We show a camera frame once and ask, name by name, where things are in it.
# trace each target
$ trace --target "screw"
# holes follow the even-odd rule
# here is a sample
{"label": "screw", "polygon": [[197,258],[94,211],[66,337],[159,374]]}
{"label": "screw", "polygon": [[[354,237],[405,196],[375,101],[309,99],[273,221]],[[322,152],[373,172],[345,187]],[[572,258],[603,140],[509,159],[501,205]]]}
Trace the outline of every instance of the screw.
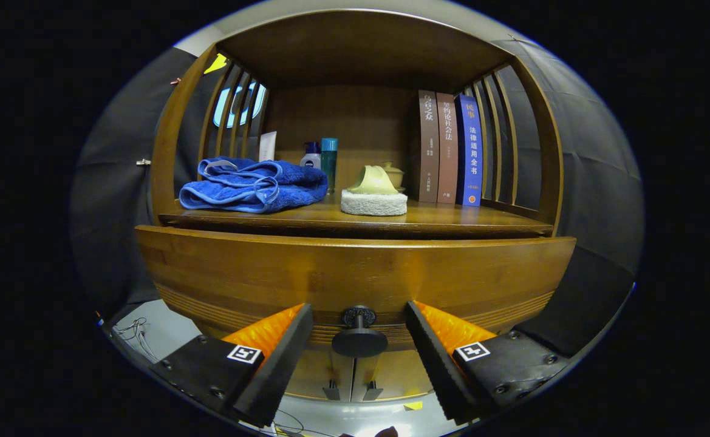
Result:
{"label": "screw", "polygon": [[225,392],[222,391],[219,387],[215,387],[215,385],[212,385],[210,387],[210,395],[215,396],[216,398],[221,398],[223,399],[225,397]]}

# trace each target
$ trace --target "blue book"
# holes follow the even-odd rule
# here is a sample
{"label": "blue book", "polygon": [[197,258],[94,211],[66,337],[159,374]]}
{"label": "blue book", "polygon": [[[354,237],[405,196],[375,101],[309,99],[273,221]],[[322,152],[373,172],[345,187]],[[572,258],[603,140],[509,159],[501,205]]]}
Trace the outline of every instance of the blue book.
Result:
{"label": "blue book", "polygon": [[482,124],[473,97],[457,96],[457,199],[458,205],[479,206],[482,202]]}

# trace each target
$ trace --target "white sponge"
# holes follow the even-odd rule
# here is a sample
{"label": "white sponge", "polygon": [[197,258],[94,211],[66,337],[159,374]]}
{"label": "white sponge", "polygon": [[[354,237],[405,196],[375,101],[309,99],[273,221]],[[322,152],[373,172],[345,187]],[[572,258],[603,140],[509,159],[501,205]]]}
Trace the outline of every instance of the white sponge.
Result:
{"label": "white sponge", "polygon": [[341,191],[341,210],[354,215],[404,215],[406,194],[357,194]]}

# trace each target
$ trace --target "yellow sticky note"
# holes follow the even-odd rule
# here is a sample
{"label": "yellow sticky note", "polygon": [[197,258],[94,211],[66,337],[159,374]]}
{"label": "yellow sticky note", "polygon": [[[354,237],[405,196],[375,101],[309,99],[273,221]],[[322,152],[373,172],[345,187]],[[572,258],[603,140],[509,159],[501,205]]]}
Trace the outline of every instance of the yellow sticky note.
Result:
{"label": "yellow sticky note", "polygon": [[404,404],[404,408],[407,410],[407,412],[410,412],[411,410],[421,410],[422,409],[422,401],[411,402],[410,404]]}
{"label": "yellow sticky note", "polygon": [[217,53],[217,58],[214,60],[213,63],[211,63],[211,66],[207,69],[207,71],[204,72],[204,74],[213,72],[215,70],[219,70],[222,67],[225,67],[226,61],[228,58],[222,56],[220,53]]}

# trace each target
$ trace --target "wooden cabinet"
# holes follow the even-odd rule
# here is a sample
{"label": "wooden cabinet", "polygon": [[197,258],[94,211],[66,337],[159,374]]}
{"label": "wooden cabinet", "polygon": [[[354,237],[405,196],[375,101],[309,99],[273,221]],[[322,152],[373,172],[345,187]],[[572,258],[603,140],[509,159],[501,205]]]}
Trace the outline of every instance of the wooden cabinet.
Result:
{"label": "wooden cabinet", "polygon": [[[233,113],[247,108],[246,127],[227,129],[221,122],[215,128],[211,117],[222,89],[255,80],[268,89],[260,131],[277,131],[277,160],[298,161],[305,141],[339,138],[336,194],[267,215],[180,207],[172,177],[180,123],[218,53],[228,64],[210,73],[222,77],[202,126],[199,157],[246,157],[255,99],[234,99],[232,91],[226,97]],[[502,69],[513,69],[533,110],[541,149],[538,209],[515,205],[517,144],[507,91],[498,80]],[[491,76],[495,89],[485,82]],[[475,95],[482,119],[488,104],[505,102],[504,117],[491,114],[490,120],[512,135],[485,141],[493,172],[483,174],[482,183],[496,190],[483,192],[494,195],[485,194],[480,208],[410,199],[408,213],[397,217],[341,212],[341,188],[354,183],[364,165],[390,160],[406,168],[407,116],[418,89]],[[216,138],[214,147],[210,138]],[[502,178],[498,169],[505,167],[513,171]],[[443,23],[390,12],[285,17],[211,45],[169,98],[151,178],[155,226],[138,226],[136,234],[166,304],[205,334],[225,335],[310,303],[314,329],[287,388],[308,398],[324,399],[330,380],[343,401],[362,401],[371,381],[382,389],[378,399],[427,393],[431,386],[404,326],[406,302],[419,300],[495,332],[510,329],[551,299],[576,243],[556,236],[560,138],[527,66]],[[371,327],[388,339],[383,354],[355,362],[330,350],[330,340],[344,329],[341,312],[350,305],[377,312]]]}

